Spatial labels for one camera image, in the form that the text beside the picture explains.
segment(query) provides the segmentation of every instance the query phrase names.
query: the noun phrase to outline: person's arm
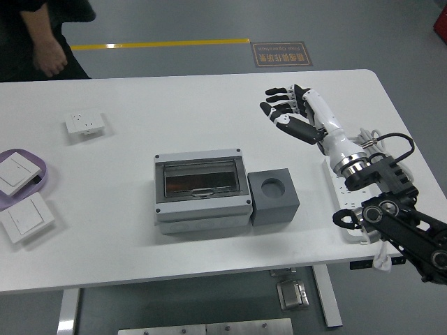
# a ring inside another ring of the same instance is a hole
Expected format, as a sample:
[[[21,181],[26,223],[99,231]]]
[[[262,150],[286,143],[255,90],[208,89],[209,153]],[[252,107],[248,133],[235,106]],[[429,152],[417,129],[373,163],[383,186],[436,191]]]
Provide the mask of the person's arm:
[[[67,65],[67,58],[53,36],[47,4],[35,12],[21,11],[20,15],[34,44],[34,66],[47,77],[57,75]]]

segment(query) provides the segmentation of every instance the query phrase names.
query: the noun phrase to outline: white robotic hand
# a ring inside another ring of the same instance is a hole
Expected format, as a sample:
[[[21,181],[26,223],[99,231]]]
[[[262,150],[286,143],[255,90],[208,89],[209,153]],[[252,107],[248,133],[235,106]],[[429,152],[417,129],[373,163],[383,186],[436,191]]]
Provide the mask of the white robotic hand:
[[[330,167],[339,176],[347,178],[367,164],[367,154],[358,144],[347,138],[341,124],[320,94],[314,89],[298,85],[289,88],[269,89],[270,97],[261,108],[282,131],[310,144],[318,143],[320,150],[329,156]],[[309,123],[291,114],[301,114]]]

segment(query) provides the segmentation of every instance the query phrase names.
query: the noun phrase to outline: white cable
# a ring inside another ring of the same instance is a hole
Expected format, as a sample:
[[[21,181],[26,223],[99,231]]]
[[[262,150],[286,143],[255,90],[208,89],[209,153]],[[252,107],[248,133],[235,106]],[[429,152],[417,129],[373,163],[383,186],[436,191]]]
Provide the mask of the white cable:
[[[391,272],[391,257],[386,253],[386,242],[382,243],[379,254],[374,256],[372,266],[388,274]]]
[[[354,143],[361,146],[363,143],[366,143],[371,140],[375,140],[380,136],[382,136],[382,134],[377,129],[374,129],[373,131],[370,132],[364,128],[360,128],[360,134],[357,137],[350,137],[349,139],[351,141],[353,141]],[[372,154],[375,154],[378,152],[385,154],[387,156],[391,156],[386,151],[385,143],[383,140],[366,148],[365,151],[368,154],[368,156],[371,156]],[[378,161],[379,159],[380,159],[380,157],[373,158],[373,160],[375,160],[375,161]],[[403,164],[403,162],[399,162],[399,166],[402,168],[402,171],[407,175],[409,180],[411,182],[414,182],[414,177],[413,177],[413,174],[411,173],[410,169],[405,164]]]

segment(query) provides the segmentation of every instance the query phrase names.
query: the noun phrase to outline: gray electrical box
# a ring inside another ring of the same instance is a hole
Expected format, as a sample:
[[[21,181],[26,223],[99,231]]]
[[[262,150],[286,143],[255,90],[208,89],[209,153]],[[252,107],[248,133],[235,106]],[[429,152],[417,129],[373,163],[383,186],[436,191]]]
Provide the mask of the gray electrical box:
[[[251,195],[240,149],[154,157],[156,225],[163,234],[247,225]]]

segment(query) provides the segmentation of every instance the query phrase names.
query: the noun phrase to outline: gray cube block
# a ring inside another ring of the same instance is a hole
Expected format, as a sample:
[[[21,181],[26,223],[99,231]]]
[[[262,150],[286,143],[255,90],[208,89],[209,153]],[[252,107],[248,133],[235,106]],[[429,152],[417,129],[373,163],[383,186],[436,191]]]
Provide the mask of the gray cube block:
[[[251,172],[247,176],[253,199],[253,225],[291,222],[300,201],[288,169]]]

